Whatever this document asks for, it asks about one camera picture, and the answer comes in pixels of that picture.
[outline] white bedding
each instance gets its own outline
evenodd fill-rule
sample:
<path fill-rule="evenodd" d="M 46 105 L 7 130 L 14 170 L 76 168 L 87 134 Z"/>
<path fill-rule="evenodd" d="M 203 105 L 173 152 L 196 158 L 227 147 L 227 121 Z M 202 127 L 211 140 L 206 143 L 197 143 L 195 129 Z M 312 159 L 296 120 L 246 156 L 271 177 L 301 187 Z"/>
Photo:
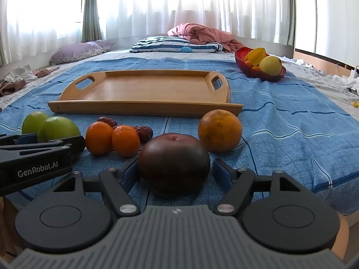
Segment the white bedding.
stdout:
<path fill-rule="evenodd" d="M 88 58 L 86 60 L 63 64 L 60 66 L 60 69 L 52 72 L 50 75 L 37 79 L 33 82 L 27 84 L 22 90 L 7 95 L 0 98 L 0 107 L 4 109 L 6 106 L 14 102 L 15 100 L 22 97 L 24 94 L 29 92 L 35 87 L 38 87 L 49 80 L 57 77 L 64 71 L 67 71 L 74 67 L 75 65 L 81 64 L 84 61 L 101 61 L 108 59 L 120 59 L 126 57 L 138 57 L 138 58 L 146 58 L 146 59 L 159 59 L 164 57 L 171 57 L 177 59 L 213 59 L 213 60 L 223 60 L 223 61 L 234 61 L 233 53 L 168 53 L 168 52 L 149 52 L 149 53 L 130 53 L 128 49 L 120 49 L 114 50 L 108 53 L 103 53 L 98 56 L 94 56 L 92 58 Z M 324 72 L 319 71 L 317 69 L 310 69 L 302 65 L 298 65 L 295 63 L 295 60 L 288 58 L 281 58 L 284 66 L 290 72 L 292 72 L 297 78 L 300 78 L 303 81 L 306 81 L 312 84 L 317 88 L 320 92 L 325 94 L 330 100 L 332 100 L 335 104 L 341 107 L 343 110 L 348 112 L 351 116 L 353 116 L 356 120 L 359 120 L 359 108 L 355 108 L 352 103 L 354 101 L 359 101 L 359 97 L 350 93 L 346 88 L 338 86 L 333 83 L 332 76 L 326 75 Z"/>

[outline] dark red apple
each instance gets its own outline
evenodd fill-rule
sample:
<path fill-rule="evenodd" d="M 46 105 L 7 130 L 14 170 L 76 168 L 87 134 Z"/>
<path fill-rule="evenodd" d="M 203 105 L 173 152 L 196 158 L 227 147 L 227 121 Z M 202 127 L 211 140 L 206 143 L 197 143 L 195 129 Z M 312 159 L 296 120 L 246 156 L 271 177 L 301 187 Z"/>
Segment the dark red apple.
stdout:
<path fill-rule="evenodd" d="M 161 197 L 179 197 L 201 190 L 210 159 L 191 135 L 164 133 L 144 145 L 138 160 L 141 178 Z"/>

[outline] sheer curtain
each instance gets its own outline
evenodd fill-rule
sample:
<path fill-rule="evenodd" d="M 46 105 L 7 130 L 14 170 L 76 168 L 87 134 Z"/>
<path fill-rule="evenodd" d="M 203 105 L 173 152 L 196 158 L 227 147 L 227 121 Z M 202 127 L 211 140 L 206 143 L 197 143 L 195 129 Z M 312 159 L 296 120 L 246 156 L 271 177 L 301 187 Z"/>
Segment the sheer curtain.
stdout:
<path fill-rule="evenodd" d="M 1 0 L 0 33 L 7 62 L 80 42 L 81 0 Z"/>
<path fill-rule="evenodd" d="M 289 0 L 97 0 L 104 39 L 167 33 L 195 22 L 287 44 Z"/>

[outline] tray handle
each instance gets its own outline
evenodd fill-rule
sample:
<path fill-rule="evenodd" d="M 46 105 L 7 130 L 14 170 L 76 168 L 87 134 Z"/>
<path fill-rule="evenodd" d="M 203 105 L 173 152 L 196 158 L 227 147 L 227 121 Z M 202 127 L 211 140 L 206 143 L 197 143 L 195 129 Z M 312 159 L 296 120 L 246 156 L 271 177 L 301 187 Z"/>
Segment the tray handle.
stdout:
<path fill-rule="evenodd" d="M 230 87 L 225 76 L 218 72 L 209 72 L 206 82 L 216 102 L 230 103 Z"/>
<path fill-rule="evenodd" d="M 68 101 L 68 100 L 81 99 L 89 92 L 90 89 L 103 82 L 106 79 L 106 77 L 107 77 L 106 72 L 97 72 L 97 73 L 90 73 L 83 75 L 77 78 L 76 80 L 72 81 L 65 88 L 65 90 L 60 95 L 59 100 Z M 83 89 L 78 89 L 77 85 L 85 81 L 86 79 L 90 79 L 92 83 L 87 85 Z"/>

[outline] red date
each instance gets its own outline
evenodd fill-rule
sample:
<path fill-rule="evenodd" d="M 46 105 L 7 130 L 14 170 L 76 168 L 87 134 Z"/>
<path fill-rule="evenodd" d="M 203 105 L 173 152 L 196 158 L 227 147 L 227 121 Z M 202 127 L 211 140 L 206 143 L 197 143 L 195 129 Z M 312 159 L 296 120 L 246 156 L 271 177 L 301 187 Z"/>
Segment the red date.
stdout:
<path fill-rule="evenodd" d="M 141 143 L 148 142 L 153 136 L 153 130 L 148 126 L 134 126 L 134 129 L 136 129 Z"/>
<path fill-rule="evenodd" d="M 117 125 L 117 122 L 114 119 L 110 118 L 110 117 L 100 117 L 97 121 L 105 122 L 109 126 L 111 126 L 112 128 Z"/>

